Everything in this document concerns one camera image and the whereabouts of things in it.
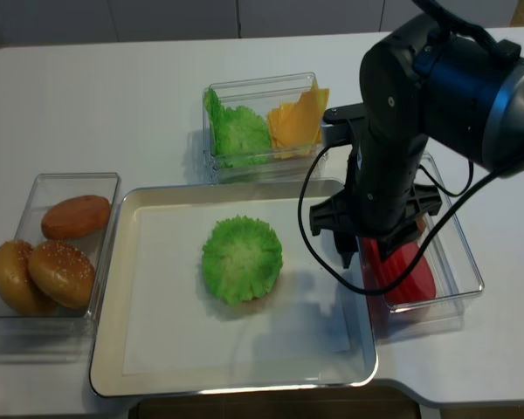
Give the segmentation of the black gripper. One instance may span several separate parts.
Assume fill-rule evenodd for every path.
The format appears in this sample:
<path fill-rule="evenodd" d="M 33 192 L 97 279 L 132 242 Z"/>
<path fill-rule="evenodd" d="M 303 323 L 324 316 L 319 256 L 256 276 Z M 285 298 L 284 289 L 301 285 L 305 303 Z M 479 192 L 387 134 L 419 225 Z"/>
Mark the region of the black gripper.
<path fill-rule="evenodd" d="M 344 269 L 358 252 L 356 237 L 377 239 L 379 258 L 385 261 L 413 239 L 419 216 L 436 215 L 442 206 L 436 187 L 415 183 L 425 135 L 396 142 L 365 127 L 352 137 L 343 189 L 309 210 L 313 235 L 334 232 Z"/>

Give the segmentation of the black blue robot arm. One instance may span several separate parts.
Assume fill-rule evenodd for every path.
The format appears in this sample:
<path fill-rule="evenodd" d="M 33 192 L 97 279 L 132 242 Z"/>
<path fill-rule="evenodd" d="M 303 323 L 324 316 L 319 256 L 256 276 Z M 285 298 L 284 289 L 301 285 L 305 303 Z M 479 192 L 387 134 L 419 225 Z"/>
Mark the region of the black blue robot arm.
<path fill-rule="evenodd" d="M 428 140 L 490 173 L 524 171 L 524 58 L 434 1 L 363 57 L 362 102 L 328 109 L 327 147 L 349 145 L 343 188 L 309 211 L 310 230 L 329 230 L 344 266 L 358 240 L 389 257 L 417 238 L 417 220 L 436 215 L 438 187 L 416 183 Z"/>

